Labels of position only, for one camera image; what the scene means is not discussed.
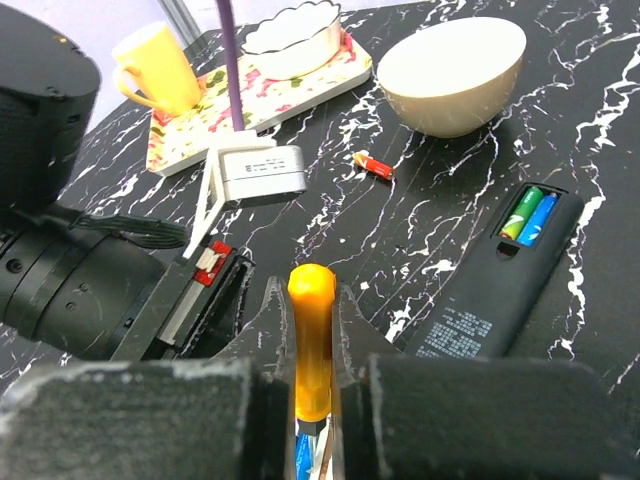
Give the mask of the light blue battery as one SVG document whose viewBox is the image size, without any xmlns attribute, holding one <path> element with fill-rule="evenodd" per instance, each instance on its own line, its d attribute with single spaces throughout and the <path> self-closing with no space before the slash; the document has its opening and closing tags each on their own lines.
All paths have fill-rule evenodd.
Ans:
<svg viewBox="0 0 640 480">
<path fill-rule="evenodd" d="M 306 434 L 299 434 L 295 449 L 296 480 L 309 480 L 313 465 L 312 438 Z"/>
</svg>

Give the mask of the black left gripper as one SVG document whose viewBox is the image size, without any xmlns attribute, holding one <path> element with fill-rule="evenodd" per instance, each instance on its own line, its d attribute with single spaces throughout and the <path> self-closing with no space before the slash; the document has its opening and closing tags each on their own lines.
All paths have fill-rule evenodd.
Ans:
<svg viewBox="0 0 640 480">
<path fill-rule="evenodd" d="M 112 360 L 210 358 L 241 331 L 255 263 L 203 240 L 169 264 L 111 354 Z"/>
</svg>

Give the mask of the white remote blue batteries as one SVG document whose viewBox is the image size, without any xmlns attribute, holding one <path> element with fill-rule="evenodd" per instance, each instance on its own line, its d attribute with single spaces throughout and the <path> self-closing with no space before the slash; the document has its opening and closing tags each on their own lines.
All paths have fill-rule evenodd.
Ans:
<svg viewBox="0 0 640 480">
<path fill-rule="evenodd" d="M 319 422 L 304 422 L 298 420 L 296 425 L 296 441 L 299 434 L 306 434 L 312 438 L 313 465 L 310 479 L 332 479 L 332 417 L 328 416 Z"/>
</svg>

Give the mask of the black remote control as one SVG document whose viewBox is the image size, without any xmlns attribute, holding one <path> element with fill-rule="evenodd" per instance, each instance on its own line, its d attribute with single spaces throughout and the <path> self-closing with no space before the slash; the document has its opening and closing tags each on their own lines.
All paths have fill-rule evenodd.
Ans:
<svg viewBox="0 0 640 480">
<path fill-rule="evenodd" d="M 526 218 L 536 238 L 507 232 L 508 219 L 529 192 L 539 192 L 548 214 Z M 547 284 L 584 209 L 583 199 L 560 187 L 525 182 L 513 187 L 474 240 L 433 310 L 404 353 L 419 358 L 499 358 Z"/>
</svg>

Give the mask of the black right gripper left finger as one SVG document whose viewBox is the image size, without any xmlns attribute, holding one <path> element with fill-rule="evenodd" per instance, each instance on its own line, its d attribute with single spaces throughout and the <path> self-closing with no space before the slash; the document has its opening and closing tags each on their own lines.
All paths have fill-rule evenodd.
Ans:
<svg viewBox="0 0 640 480">
<path fill-rule="evenodd" d="M 76 362 L 1 399 L 5 479 L 291 479 L 295 327 L 284 280 L 210 359 Z"/>
</svg>

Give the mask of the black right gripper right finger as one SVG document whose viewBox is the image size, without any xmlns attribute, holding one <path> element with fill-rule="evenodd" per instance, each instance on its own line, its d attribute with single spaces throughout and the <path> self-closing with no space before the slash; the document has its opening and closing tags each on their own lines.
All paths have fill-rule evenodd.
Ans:
<svg viewBox="0 0 640 480">
<path fill-rule="evenodd" d="M 332 311 L 337 479 L 631 479 L 633 442 L 573 362 L 400 353 L 339 285 Z"/>
</svg>

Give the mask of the red orange battery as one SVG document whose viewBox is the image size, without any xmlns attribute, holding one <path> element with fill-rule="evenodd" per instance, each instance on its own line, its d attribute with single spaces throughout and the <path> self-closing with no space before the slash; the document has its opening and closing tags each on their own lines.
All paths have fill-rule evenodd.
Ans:
<svg viewBox="0 0 640 480">
<path fill-rule="evenodd" d="M 387 181 L 391 181 L 394 177 L 394 169 L 368 155 L 363 153 L 355 153 L 353 156 L 354 163 L 360 168 L 375 174 Z"/>
</svg>

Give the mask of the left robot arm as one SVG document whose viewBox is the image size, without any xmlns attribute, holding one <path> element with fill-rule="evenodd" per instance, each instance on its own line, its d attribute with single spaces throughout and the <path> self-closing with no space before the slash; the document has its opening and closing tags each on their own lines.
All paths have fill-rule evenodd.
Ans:
<svg viewBox="0 0 640 480">
<path fill-rule="evenodd" d="M 184 228 L 60 204 L 100 86 L 72 41 L 1 9 L 1 320 L 80 360 L 208 358 L 240 332 L 253 263 Z"/>
</svg>

